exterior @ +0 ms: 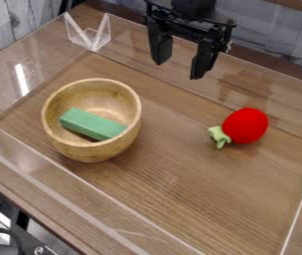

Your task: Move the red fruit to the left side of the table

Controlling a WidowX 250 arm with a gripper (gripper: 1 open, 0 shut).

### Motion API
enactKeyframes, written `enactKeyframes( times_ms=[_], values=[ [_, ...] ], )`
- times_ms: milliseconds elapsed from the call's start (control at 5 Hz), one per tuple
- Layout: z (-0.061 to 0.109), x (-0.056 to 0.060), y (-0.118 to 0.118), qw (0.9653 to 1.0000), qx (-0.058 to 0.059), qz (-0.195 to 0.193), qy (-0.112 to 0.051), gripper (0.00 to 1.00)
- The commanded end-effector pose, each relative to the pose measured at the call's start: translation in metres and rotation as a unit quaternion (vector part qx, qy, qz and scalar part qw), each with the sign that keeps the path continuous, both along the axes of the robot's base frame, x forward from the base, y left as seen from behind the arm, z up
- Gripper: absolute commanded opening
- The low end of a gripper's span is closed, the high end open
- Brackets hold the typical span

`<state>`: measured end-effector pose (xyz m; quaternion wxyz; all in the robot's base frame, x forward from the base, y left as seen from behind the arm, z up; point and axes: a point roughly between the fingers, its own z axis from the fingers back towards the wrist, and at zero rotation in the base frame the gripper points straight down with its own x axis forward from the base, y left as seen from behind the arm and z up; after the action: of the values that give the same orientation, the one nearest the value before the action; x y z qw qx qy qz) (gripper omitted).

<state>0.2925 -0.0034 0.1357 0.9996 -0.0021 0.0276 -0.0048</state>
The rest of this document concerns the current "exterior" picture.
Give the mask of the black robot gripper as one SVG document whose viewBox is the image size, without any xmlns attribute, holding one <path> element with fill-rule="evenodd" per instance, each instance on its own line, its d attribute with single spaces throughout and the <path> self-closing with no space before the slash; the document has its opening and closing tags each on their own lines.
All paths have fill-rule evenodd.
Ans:
<svg viewBox="0 0 302 255">
<path fill-rule="evenodd" d="M 151 59 L 161 65 L 171 57 L 172 37 L 189 38 L 196 44 L 189 79 L 197 80 L 212 69 L 219 53 L 227 51 L 227 38 L 235 21 L 215 11 L 215 0 L 144 0 Z"/>
</svg>

